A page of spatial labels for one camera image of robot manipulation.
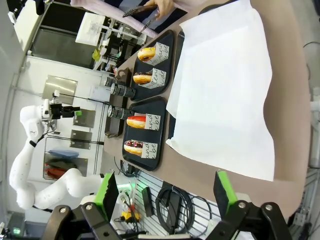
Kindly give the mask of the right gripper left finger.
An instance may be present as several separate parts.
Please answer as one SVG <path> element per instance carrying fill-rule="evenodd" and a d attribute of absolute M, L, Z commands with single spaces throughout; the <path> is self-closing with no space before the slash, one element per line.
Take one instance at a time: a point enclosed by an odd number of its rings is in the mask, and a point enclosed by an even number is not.
<path fill-rule="evenodd" d="M 131 240 L 141 233 L 119 234 L 111 225 L 119 191 L 115 175 L 107 174 L 97 194 L 97 200 L 71 209 L 67 205 L 54 208 L 46 225 L 48 240 Z"/>

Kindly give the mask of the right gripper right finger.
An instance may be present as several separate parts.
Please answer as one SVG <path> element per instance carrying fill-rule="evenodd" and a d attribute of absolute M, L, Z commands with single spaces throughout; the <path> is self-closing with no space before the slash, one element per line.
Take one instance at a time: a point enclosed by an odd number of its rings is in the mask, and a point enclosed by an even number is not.
<path fill-rule="evenodd" d="M 215 173 L 213 193 L 221 221 L 208 240 L 231 240 L 237 232 L 250 233 L 255 240 L 292 239 L 280 207 L 274 202 L 258 207 L 239 200 L 225 171 Z"/>

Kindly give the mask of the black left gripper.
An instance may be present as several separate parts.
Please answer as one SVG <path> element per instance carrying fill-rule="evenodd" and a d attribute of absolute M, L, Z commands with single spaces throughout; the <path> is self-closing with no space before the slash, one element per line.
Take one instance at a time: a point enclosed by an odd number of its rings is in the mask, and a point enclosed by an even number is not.
<path fill-rule="evenodd" d="M 62 104 L 51 104 L 50 105 L 51 118 L 60 119 L 60 118 L 73 118 L 75 116 L 81 116 L 82 111 L 80 107 L 74 106 L 62 106 Z"/>

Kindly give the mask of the person's left hand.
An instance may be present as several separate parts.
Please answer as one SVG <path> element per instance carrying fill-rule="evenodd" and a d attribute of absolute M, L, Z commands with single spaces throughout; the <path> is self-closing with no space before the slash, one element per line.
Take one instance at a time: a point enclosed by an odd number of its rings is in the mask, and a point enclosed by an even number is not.
<path fill-rule="evenodd" d="M 149 0 L 145 5 L 157 5 L 159 18 L 168 15 L 175 7 L 173 0 Z"/>

